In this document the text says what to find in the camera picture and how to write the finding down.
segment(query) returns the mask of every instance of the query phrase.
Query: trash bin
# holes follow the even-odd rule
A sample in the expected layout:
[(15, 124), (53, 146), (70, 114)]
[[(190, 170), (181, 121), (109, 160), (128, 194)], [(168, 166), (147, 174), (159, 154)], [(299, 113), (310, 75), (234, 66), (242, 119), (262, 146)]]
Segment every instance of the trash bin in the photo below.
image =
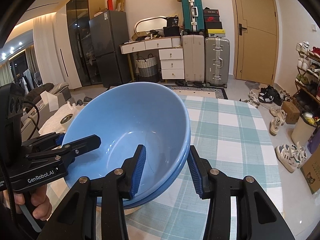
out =
[(309, 124), (308, 121), (306, 121), (306, 119), (302, 116), (302, 114), (300, 114), (298, 122), (292, 132), (291, 139), (295, 144), (297, 144), (297, 142), (300, 142), (300, 145), (304, 146), (310, 139), (315, 129), (316, 125)]

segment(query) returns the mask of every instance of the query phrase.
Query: screw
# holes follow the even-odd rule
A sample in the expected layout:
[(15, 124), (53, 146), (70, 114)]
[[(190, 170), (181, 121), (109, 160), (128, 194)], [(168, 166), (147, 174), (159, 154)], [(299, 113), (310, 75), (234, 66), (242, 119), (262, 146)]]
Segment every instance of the screw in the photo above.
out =
[(251, 176), (247, 176), (247, 177), (245, 177), (245, 180), (246, 180), (247, 182), (249, 182), (249, 183), (254, 182), (254, 178), (253, 178), (253, 177), (251, 177)]
[(86, 183), (88, 181), (88, 178), (87, 177), (81, 177), (80, 179), (79, 179), (79, 182), (80, 183)]
[(211, 169), (210, 170), (210, 173), (212, 174), (212, 175), (218, 175), (219, 174), (219, 170), (218, 169)]
[(116, 175), (121, 175), (123, 173), (123, 169), (121, 169), (121, 168), (115, 169), (114, 173)]

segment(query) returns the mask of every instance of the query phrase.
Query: silver aluminum suitcase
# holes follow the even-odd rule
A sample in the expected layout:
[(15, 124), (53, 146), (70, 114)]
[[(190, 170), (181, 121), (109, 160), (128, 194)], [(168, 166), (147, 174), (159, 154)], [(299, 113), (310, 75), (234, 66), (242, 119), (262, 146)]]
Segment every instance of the silver aluminum suitcase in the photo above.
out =
[(227, 87), (230, 63), (230, 42), (215, 37), (205, 39), (205, 81), (206, 85)]
[(204, 37), (182, 36), (184, 77), (189, 82), (204, 82)]

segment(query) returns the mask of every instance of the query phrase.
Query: curtain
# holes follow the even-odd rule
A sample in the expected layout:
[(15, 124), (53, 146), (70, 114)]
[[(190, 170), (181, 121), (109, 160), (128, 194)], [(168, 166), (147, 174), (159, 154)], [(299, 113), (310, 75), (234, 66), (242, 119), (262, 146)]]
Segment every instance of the curtain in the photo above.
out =
[(39, 71), (37, 58), (36, 58), (36, 52), (35, 52), (35, 46), (31, 45), (30, 47), (27, 47), (25, 52), (26, 52), (28, 69), (30, 70), (30, 72), (34, 78), (35, 73)]
[(43, 83), (58, 84), (64, 82), (59, 64), (53, 25), (56, 13), (41, 15), (33, 19), (33, 43), (36, 60)]
[(12, 83), (12, 81), (13, 76), (10, 69), (9, 60), (7, 60), (4, 64), (0, 65), (0, 86)]

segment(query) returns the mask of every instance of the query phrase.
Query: drawer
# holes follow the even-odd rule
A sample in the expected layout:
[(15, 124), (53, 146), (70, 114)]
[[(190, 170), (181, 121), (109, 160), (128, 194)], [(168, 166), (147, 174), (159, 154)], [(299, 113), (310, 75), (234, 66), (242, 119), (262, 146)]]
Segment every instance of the drawer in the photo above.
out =
[(183, 59), (183, 49), (160, 49), (160, 59)]
[(183, 59), (161, 60), (161, 69), (184, 69)]
[(131, 53), (131, 52), (135, 52), (135, 51), (142, 51), (142, 50), (146, 50), (146, 46), (144, 44), (144, 41), (121, 46), (121, 53), (122, 54), (127, 54), (127, 53)]
[(162, 48), (172, 47), (171, 38), (150, 40), (150, 41), (145, 41), (145, 43), (146, 43), (146, 49), (162, 49)]
[(162, 79), (184, 79), (184, 69), (164, 69)]

